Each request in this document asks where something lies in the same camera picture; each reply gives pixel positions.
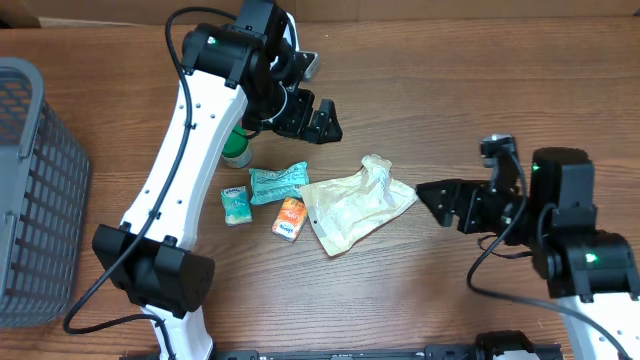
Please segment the green bottle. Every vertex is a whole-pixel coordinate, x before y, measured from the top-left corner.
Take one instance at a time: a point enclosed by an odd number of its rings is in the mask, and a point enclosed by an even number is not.
[[[251,161],[253,151],[246,136],[247,132],[242,126],[233,127],[233,131],[222,149],[222,159],[228,167],[239,169],[247,166]]]

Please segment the orange carton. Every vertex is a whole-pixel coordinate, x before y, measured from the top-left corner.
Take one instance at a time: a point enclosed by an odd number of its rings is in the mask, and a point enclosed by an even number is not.
[[[307,208],[304,203],[294,198],[286,198],[271,230],[283,239],[294,242],[300,235],[305,221]]]

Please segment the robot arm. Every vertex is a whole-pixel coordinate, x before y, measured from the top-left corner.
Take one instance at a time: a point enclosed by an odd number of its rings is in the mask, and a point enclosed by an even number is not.
[[[501,236],[505,244],[531,249],[534,269],[560,306],[488,290],[480,293],[560,312],[578,359],[617,359],[620,347],[631,358],[640,358],[640,278],[624,237],[596,230],[594,166],[586,152],[537,150],[528,202],[523,196],[527,189],[516,186],[520,165],[515,139],[487,137],[481,154],[485,167],[494,168],[489,181],[421,184],[418,196],[441,226],[451,226],[455,214],[458,230],[465,234],[512,230]],[[522,202],[524,216],[517,221]]]
[[[192,121],[183,161],[144,239],[110,276],[145,314],[162,319],[176,359],[215,358],[201,308],[215,264],[190,251],[202,203],[233,127],[242,121],[248,130],[273,130],[316,144],[342,138],[333,102],[323,100],[314,112],[313,93],[298,88],[318,64],[317,54],[298,50],[295,21],[273,0],[247,0],[235,25],[200,24],[185,38],[181,65]],[[181,146],[187,106],[181,84],[173,119],[144,187],[119,228],[98,227],[93,248],[105,269],[143,231]],[[154,330],[159,359],[169,359],[166,334],[161,327]]]

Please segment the wooden table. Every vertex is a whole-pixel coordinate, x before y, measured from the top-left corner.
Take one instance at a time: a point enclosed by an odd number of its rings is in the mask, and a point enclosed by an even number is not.
[[[190,27],[180,27],[182,39]],[[0,32],[0,56],[42,71],[47,100],[88,150],[93,185],[76,295],[103,269],[91,250],[100,223],[118,224],[145,181],[171,118],[177,77],[159,27]],[[526,166],[543,146],[579,147],[597,166],[598,225],[640,253],[640,19],[528,19],[303,24],[321,54],[309,85],[332,98],[345,136],[315,146],[263,134],[252,166],[308,161],[313,181],[355,173],[366,154],[393,162],[407,184],[486,179],[478,139],[517,136]],[[225,225],[220,189],[249,183],[220,167],[205,201],[196,252],[217,262],[206,304],[220,349],[261,351],[421,347],[520,329],[570,354],[548,311],[482,298],[465,286],[480,254],[474,236],[440,228],[417,203],[330,259],[307,226],[289,244],[270,233],[278,204]],[[491,259],[479,284],[546,297],[528,260]],[[137,313],[103,286],[76,318],[86,326]],[[116,359],[156,350],[147,322],[68,336],[60,322],[0,332],[2,359]]]

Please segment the gray plastic basket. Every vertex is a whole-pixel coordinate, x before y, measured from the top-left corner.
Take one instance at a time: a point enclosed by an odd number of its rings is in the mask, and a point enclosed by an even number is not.
[[[48,322],[73,297],[89,158],[32,64],[0,58],[0,327]]]

